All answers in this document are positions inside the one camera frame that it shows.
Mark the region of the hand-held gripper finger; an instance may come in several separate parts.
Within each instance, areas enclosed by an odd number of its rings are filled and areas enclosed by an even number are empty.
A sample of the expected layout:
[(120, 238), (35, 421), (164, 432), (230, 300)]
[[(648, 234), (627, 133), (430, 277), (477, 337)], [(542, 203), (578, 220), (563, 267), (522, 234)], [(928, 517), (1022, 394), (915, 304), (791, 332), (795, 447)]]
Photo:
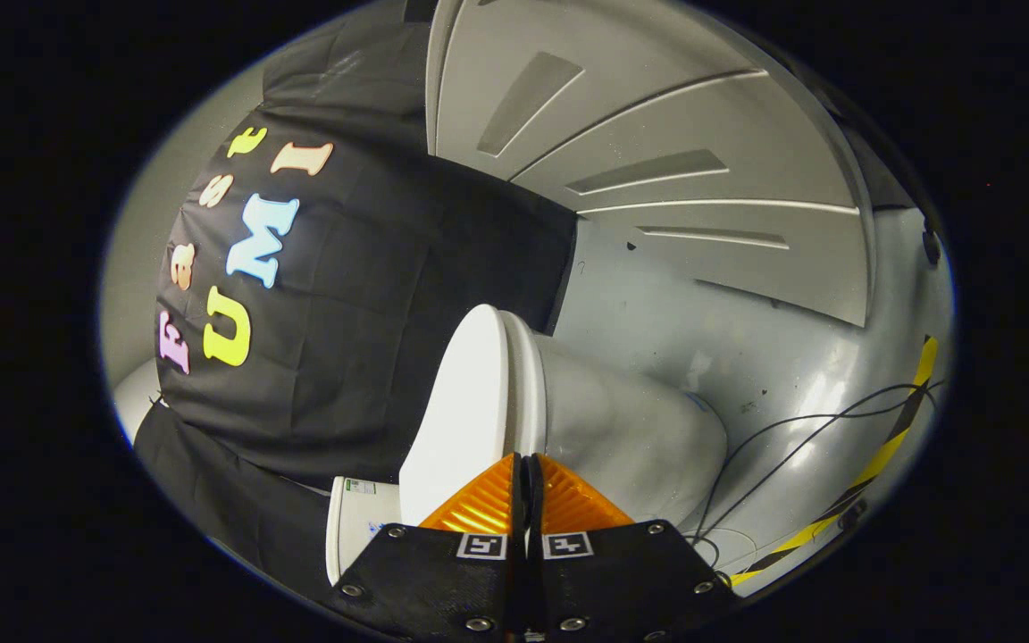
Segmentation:
[(546, 642), (695, 642), (739, 605), (667, 520), (636, 521), (545, 455), (525, 460), (523, 627)]
[(420, 524), (387, 522), (327, 595), (385, 642), (507, 642), (526, 561), (523, 459), (501, 457)]

